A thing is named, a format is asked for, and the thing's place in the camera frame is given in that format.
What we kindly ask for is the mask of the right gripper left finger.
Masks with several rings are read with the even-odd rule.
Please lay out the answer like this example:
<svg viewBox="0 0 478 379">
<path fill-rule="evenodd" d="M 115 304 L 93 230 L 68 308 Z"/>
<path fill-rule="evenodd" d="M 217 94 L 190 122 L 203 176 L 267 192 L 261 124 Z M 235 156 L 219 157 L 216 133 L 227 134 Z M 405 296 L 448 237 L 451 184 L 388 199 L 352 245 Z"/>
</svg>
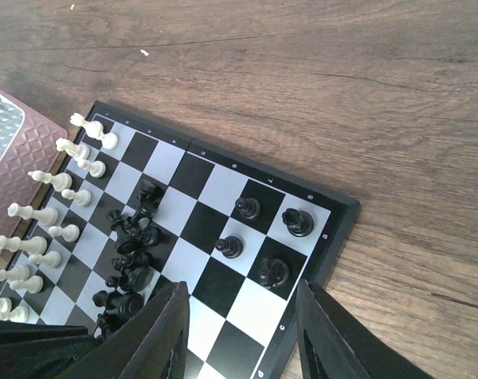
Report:
<svg viewBox="0 0 478 379">
<path fill-rule="evenodd" d="M 113 336 L 59 378 L 183 378 L 189 337 L 186 282 L 169 283 Z"/>
</svg>

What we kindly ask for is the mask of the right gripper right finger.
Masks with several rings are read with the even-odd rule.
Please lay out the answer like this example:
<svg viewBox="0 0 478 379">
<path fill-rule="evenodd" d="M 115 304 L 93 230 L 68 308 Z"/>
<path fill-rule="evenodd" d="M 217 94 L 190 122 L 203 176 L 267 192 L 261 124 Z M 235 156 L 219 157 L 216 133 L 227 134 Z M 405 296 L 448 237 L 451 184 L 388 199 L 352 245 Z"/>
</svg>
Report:
<svg viewBox="0 0 478 379">
<path fill-rule="evenodd" d="M 383 343 L 315 282 L 301 279 L 295 307 L 304 378 L 430 378 Z"/>
</svg>

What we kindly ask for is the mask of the black knight chess piece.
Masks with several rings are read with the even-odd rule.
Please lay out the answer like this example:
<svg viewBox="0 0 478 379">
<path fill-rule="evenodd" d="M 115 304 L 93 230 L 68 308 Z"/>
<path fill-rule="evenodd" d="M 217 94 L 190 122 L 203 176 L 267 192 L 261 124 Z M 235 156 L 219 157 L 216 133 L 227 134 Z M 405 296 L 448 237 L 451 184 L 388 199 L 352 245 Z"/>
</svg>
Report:
<svg viewBox="0 0 478 379">
<path fill-rule="evenodd" d="M 288 265 L 278 258 L 262 258 L 258 269 L 258 282 L 267 289 L 283 286 L 290 276 Z"/>
</svg>

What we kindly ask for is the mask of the black rook chess piece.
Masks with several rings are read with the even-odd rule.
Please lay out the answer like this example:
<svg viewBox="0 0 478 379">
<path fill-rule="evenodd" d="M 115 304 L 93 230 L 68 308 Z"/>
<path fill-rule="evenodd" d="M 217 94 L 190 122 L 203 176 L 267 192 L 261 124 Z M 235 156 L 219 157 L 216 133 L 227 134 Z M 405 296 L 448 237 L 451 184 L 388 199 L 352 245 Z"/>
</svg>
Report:
<svg viewBox="0 0 478 379">
<path fill-rule="evenodd" d="M 153 218 L 159 208 L 164 191 L 154 182 L 143 179 L 137 196 L 137 210 L 144 216 Z"/>
<path fill-rule="evenodd" d="M 288 232 L 298 238 L 308 236 L 314 229 L 310 213 L 296 208 L 287 208 L 281 215 Z"/>
</svg>

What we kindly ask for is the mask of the black king chess piece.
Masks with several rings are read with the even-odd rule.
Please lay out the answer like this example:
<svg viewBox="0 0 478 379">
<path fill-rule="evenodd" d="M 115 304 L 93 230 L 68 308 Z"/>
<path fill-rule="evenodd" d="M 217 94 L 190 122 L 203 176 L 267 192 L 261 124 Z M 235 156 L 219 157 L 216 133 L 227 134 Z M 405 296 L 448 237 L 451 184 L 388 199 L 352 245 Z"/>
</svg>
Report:
<svg viewBox="0 0 478 379">
<path fill-rule="evenodd" d="M 117 291 L 106 292 L 102 290 L 92 296 L 92 301 L 97 307 L 118 310 L 119 314 L 125 318 L 133 317 L 144 306 L 142 295 L 134 291 L 123 295 Z"/>
</svg>

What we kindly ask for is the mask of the black bishop chess piece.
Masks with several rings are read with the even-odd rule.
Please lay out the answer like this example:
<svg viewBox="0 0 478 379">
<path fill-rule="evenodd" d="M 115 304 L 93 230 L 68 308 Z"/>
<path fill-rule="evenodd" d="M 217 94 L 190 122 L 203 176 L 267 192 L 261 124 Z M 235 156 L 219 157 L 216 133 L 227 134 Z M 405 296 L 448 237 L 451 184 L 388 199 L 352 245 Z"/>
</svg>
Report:
<svg viewBox="0 0 478 379">
<path fill-rule="evenodd" d="M 142 291 L 152 280 L 151 259 L 146 252 L 134 252 L 111 259 L 112 267 L 121 273 L 117 279 L 121 290 Z"/>
</svg>

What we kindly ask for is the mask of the black queen chess piece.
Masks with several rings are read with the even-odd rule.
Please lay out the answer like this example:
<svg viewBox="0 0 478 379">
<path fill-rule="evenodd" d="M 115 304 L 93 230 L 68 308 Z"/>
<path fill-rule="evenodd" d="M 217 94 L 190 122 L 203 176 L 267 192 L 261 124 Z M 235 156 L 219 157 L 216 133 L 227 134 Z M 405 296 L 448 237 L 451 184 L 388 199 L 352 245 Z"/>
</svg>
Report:
<svg viewBox="0 0 478 379">
<path fill-rule="evenodd" d="M 141 243 L 130 235 L 130 225 L 118 209 L 110 210 L 107 219 L 111 222 L 111 230 L 116 233 L 115 249 L 118 254 L 129 254 L 141 248 Z"/>
</svg>

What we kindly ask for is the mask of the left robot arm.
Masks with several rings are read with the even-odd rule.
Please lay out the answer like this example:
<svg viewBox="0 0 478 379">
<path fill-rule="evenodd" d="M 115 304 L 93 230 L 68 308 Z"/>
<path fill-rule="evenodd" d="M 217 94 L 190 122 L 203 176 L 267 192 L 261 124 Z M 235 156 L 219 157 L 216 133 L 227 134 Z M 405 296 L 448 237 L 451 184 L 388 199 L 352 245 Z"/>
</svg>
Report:
<svg viewBox="0 0 478 379">
<path fill-rule="evenodd" d="M 0 321 L 0 378 L 55 378 L 98 345 L 84 326 Z"/>
</svg>

